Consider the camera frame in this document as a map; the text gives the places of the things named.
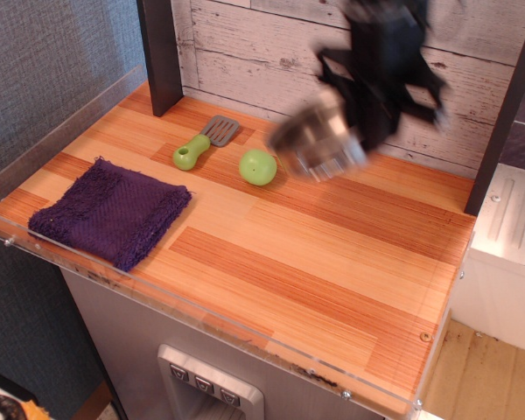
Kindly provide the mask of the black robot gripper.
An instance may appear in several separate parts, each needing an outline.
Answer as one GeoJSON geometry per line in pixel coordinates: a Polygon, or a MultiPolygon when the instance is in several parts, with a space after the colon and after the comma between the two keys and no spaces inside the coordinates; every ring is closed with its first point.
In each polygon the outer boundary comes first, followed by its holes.
{"type": "Polygon", "coordinates": [[[429,28],[427,1],[344,1],[348,49],[317,53],[322,81],[344,98],[346,121],[373,151],[398,130],[400,115],[427,123],[445,116],[445,81],[425,62],[422,47],[429,28]]]}

